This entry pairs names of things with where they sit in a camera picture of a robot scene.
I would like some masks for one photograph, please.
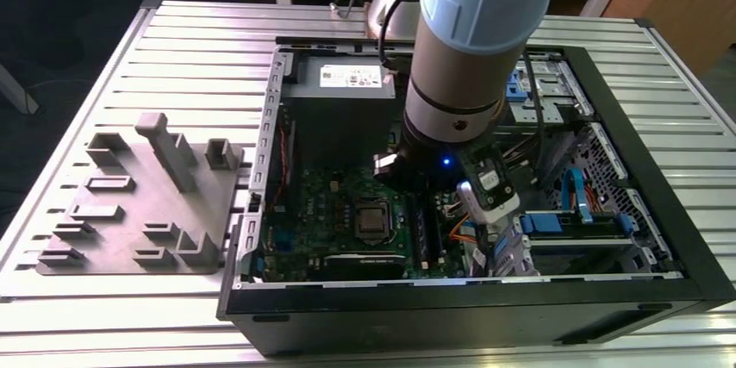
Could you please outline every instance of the white paper label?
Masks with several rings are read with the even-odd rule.
[[[482,254],[482,252],[478,250],[477,247],[472,251],[472,258],[474,259],[474,261],[481,267],[485,267],[485,255]]]
[[[478,179],[481,181],[481,186],[485,191],[490,191],[496,188],[498,183],[501,182],[500,178],[497,177],[496,170],[490,170],[489,172],[481,174],[478,176]]]
[[[325,65],[320,70],[322,88],[380,88],[380,66]]]

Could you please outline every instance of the black computer case frame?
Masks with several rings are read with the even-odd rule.
[[[288,45],[293,39],[277,40]],[[369,40],[313,40],[324,45]],[[530,52],[541,48],[528,47]],[[217,317],[264,355],[392,352],[598,343],[673,315],[704,312],[736,291],[582,48],[546,47],[586,93],[685,278],[370,288],[232,289],[230,245]],[[230,236],[237,244],[237,229]]]

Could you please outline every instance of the dark floor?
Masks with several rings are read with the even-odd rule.
[[[0,0],[0,63],[41,110],[20,114],[0,97],[0,234],[33,185],[142,0]],[[197,0],[272,3],[273,0]],[[294,0],[326,4],[332,0]],[[736,114],[736,51],[704,78]]]

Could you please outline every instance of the open computer tower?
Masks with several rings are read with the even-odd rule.
[[[277,43],[217,309],[262,354],[596,343],[736,298],[584,49],[528,47],[508,79],[490,139],[518,207],[477,226],[460,189],[373,178],[406,87],[374,42]]]

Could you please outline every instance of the aluminum profile table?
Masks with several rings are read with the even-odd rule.
[[[214,319],[221,274],[44,277],[33,266],[92,166],[89,137],[165,112],[190,143],[212,136],[253,157],[274,35],[364,36],[364,15],[326,8],[145,2],[0,241],[0,365],[157,366],[264,362]],[[653,29],[550,16],[530,44],[586,47],[710,249],[736,280],[736,126]],[[244,207],[238,191],[233,207]],[[336,365],[732,366],[736,306],[662,321],[597,346],[317,358]]]

